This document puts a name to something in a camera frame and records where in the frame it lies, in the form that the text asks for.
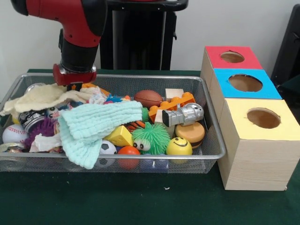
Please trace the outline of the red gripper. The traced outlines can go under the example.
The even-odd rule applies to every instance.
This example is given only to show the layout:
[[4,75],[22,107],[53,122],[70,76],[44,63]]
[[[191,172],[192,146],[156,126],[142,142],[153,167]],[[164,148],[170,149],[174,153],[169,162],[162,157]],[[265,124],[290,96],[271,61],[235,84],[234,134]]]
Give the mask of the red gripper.
[[75,83],[76,89],[80,90],[83,83],[90,83],[96,79],[97,70],[96,66],[93,65],[88,72],[76,73],[67,71],[61,64],[54,64],[53,77],[58,85],[67,86],[67,91],[72,90],[73,84]]

